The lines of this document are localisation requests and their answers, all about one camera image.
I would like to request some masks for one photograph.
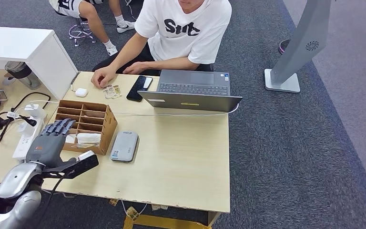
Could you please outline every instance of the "white sock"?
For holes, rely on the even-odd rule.
[[[110,39],[106,43],[103,42],[103,44],[104,44],[104,46],[106,46],[106,49],[112,48],[114,46],[114,44],[112,44],[112,42],[110,41]]]
[[[122,17],[122,15],[114,17],[114,18],[116,19],[118,26],[120,26],[122,28],[127,26],[127,24],[125,23],[124,18]]]

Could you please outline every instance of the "laptop keyboard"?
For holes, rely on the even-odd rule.
[[[202,86],[176,83],[161,83],[159,92],[187,93],[187,94],[210,94],[228,95],[227,87]]]

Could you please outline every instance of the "laptop lid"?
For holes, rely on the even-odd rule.
[[[138,91],[153,107],[230,112],[242,100],[239,96],[181,94]]]

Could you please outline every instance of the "gray power bank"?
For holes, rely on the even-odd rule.
[[[120,131],[112,147],[112,161],[131,162],[138,145],[138,134],[132,131]]]

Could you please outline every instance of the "gray laptop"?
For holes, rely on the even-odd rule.
[[[162,70],[158,91],[138,93],[153,107],[229,112],[242,100],[230,96],[229,73]]]

